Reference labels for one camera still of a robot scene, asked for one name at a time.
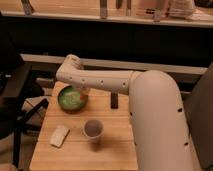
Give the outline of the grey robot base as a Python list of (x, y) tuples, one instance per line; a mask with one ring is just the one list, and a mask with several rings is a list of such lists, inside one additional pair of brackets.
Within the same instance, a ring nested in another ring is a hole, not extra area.
[(213, 62), (184, 100), (184, 108), (200, 166), (213, 171)]

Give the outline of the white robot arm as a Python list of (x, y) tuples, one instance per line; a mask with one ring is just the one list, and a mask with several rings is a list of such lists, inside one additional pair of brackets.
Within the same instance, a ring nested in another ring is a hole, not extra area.
[(194, 171), (181, 93), (167, 73), (85, 70), (79, 57), (69, 55), (56, 78), (129, 96), (139, 171)]

